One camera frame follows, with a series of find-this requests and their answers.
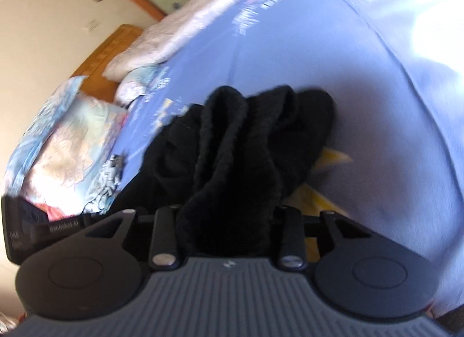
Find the ribbed gray surface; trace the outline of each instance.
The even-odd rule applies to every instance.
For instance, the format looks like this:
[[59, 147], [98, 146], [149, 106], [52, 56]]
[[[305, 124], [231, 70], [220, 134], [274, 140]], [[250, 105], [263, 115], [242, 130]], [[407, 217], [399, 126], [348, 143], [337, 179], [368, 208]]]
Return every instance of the ribbed gray surface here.
[[432, 320], [376, 325], [329, 308], [300, 274], [265, 258], [191, 258], [157, 273], [129, 305], [84, 322], [29, 318], [11, 337], [430, 337], [448, 336]]

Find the white wall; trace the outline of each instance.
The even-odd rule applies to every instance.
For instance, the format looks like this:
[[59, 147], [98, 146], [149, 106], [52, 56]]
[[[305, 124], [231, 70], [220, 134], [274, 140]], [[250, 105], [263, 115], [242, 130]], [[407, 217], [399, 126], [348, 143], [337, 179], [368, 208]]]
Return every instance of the white wall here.
[[[0, 0], [1, 178], [42, 103], [123, 23], [146, 27], [154, 21], [129, 0]], [[17, 316], [16, 267], [0, 239], [0, 311]]]

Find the mattress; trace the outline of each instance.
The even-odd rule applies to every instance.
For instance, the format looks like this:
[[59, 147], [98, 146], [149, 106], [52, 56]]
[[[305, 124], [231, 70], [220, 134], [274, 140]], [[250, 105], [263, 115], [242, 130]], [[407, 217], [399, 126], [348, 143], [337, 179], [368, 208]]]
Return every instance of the mattress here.
[[337, 105], [330, 148], [352, 162], [308, 182], [440, 269], [434, 306], [464, 303], [463, 0], [242, 0], [161, 64], [113, 154], [120, 189], [159, 129], [220, 85], [317, 86]]

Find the black fleece garment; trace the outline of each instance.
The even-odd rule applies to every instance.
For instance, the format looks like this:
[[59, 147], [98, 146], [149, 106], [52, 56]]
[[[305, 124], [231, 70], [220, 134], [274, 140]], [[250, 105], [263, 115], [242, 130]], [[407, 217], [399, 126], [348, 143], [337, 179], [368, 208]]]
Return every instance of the black fleece garment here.
[[321, 90], [281, 86], [245, 98], [219, 87], [154, 138], [111, 212], [180, 204], [176, 236], [186, 254], [264, 254], [270, 216], [305, 181], [333, 108]]

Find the blue bed sheet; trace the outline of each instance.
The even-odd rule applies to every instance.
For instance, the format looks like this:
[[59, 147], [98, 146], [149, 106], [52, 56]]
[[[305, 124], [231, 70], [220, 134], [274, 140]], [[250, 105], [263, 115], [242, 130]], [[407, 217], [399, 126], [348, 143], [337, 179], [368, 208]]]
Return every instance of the blue bed sheet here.
[[243, 0], [161, 66], [113, 152], [121, 187], [158, 129], [217, 86], [289, 84], [337, 105], [329, 146], [353, 162], [309, 182], [440, 270], [434, 305], [464, 303], [463, 0]]

